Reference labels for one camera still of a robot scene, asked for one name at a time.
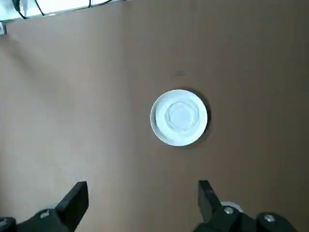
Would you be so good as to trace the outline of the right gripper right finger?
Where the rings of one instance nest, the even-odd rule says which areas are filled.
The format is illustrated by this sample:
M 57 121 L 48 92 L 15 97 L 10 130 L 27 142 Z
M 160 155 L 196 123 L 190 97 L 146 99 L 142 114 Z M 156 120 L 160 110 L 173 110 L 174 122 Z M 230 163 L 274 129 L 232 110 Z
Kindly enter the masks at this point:
M 234 206 L 224 206 L 207 180 L 198 182 L 198 206 L 203 222 L 195 232 L 297 232 L 291 222 L 275 212 L 252 218 Z

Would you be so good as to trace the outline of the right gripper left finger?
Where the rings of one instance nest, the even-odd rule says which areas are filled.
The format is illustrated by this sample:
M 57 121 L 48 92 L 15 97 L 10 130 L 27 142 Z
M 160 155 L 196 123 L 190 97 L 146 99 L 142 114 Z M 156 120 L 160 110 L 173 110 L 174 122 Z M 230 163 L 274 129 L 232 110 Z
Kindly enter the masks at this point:
M 41 210 L 31 218 L 17 223 L 13 217 L 0 218 L 2 232 L 73 232 L 88 209 L 87 182 L 75 186 L 54 208 Z

